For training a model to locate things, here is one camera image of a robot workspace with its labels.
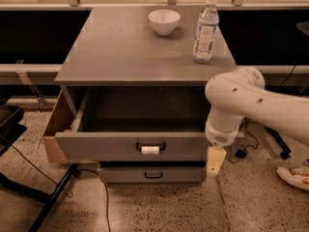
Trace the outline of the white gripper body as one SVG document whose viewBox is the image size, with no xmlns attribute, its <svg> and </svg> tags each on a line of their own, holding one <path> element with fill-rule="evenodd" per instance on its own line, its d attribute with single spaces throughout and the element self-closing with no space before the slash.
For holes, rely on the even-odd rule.
<svg viewBox="0 0 309 232">
<path fill-rule="evenodd" d="M 208 120 L 206 138 L 211 145 L 220 147 L 234 143 L 239 132 L 239 120 Z"/>
</svg>

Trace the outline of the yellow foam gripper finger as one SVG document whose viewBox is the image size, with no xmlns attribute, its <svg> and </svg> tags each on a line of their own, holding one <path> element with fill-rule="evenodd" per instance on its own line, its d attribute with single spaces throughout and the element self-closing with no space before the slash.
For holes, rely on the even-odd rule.
<svg viewBox="0 0 309 232">
<path fill-rule="evenodd" d="M 207 150 L 207 176 L 218 175 L 220 167 L 225 160 L 226 151 L 223 147 L 211 146 Z"/>
</svg>

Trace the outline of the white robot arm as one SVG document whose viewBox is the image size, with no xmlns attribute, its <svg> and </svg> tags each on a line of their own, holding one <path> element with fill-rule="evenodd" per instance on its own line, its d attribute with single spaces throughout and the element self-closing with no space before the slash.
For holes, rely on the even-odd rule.
<svg viewBox="0 0 309 232">
<path fill-rule="evenodd" d="M 215 177 L 234 143 L 242 119 L 248 118 L 309 145 L 309 99 L 265 89 L 259 70 L 240 68 L 212 77 L 205 88 L 211 110 L 206 122 L 207 175 Z"/>
</svg>

